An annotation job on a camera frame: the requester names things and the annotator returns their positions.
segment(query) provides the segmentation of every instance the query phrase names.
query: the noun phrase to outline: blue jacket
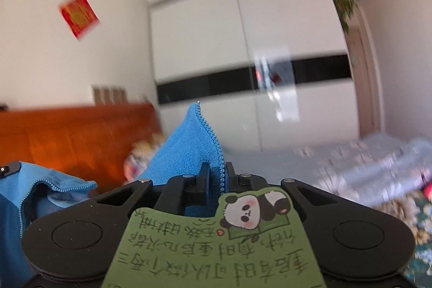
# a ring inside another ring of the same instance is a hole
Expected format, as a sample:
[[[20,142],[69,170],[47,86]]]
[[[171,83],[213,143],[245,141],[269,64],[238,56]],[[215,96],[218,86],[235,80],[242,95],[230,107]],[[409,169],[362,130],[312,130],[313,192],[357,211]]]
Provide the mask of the blue jacket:
[[[225,191],[222,149],[196,103],[138,178],[165,184],[173,176],[198,174],[203,162],[210,164],[209,203],[205,207],[188,207],[188,216],[213,216],[217,199]],[[31,221],[88,199],[93,188],[95,182],[27,163],[22,163],[21,171],[0,179],[1,288],[20,288],[32,277],[20,245],[22,233]]]
[[[21,251],[21,236],[34,220],[88,199],[96,183],[22,163],[0,179],[0,286],[19,288],[33,274]]]

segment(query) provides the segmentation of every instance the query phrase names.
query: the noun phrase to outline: hanging plant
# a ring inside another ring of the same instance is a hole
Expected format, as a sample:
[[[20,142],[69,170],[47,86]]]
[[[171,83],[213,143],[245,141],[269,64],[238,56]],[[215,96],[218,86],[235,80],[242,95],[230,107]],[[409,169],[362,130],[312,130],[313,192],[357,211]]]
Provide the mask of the hanging plant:
[[[356,0],[333,0],[336,11],[338,12],[340,24],[345,33],[349,33],[349,26],[346,22],[347,19],[352,17],[354,9],[357,8]]]

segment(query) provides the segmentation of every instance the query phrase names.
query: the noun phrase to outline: doorway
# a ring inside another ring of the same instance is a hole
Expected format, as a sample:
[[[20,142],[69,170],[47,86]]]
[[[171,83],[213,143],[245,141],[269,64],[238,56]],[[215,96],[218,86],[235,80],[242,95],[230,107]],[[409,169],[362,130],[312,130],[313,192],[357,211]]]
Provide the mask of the doorway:
[[[375,67],[369,42],[365,43],[360,28],[350,28],[345,39],[356,86],[360,137],[365,137],[380,129]]]

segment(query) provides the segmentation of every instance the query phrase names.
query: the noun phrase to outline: stuffed toy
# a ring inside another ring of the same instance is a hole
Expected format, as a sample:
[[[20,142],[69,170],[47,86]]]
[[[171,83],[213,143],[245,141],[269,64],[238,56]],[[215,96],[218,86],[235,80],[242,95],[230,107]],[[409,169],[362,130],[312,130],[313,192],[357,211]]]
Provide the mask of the stuffed toy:
[[[160,133],[154,133],[150,141],[138,141],[134,143],[130,155],[124,161],[124,184],[133,182],[148,167],[159,148],[165,143],[166,137]]]

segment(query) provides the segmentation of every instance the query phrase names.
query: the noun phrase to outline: zipper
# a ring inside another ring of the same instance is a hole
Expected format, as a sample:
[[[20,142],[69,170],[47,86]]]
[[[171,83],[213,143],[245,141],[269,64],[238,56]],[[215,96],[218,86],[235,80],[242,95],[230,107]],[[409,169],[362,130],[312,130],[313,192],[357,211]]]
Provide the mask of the zipper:
[[[29,192],[27,193],[27,195],[21,201],[21,204],[19,206],[19,223],[20,223],[19,233],[20,233],[21,237],[22,237],[22,234],[24,232],[24,219],[22,218],[22,214],[24,212],[24,210],[23,210],[24,203],[27,200],[27,198],[30,196],[30,194],[33,192],[34,187],[41,182],[47,184],[53,191],[60,192],[60,193],[67,193],[67,192],[72,192],[72,191],[77,191],[77,190],[85,190],[85,189],[90,189],[93,187],[93,185],[90,184],[88,186],[81,186],[81,187],[58,188],[57,186],[55,186],[52,182],[48,181],[47,179],[41,178],[41,179],[35,181],[33,183],[32,187],[30,188]]]
[[[210,127],[209,123],[206,121],[206,119],[203,117],[201,112],[201,105],[200,102],[197,102],[197,114],[198,118],[204,125],[204,128],[209,133],[211,139],[213,140],[213,143],[217,149],[218,157],[219,157],[219,181],[220,181],[220,194],[225,193],[225,159],[223,157],[222,153],[222,147],[220,145],[219,139],[216,136],[216,133],[213,131],[213,128]]]

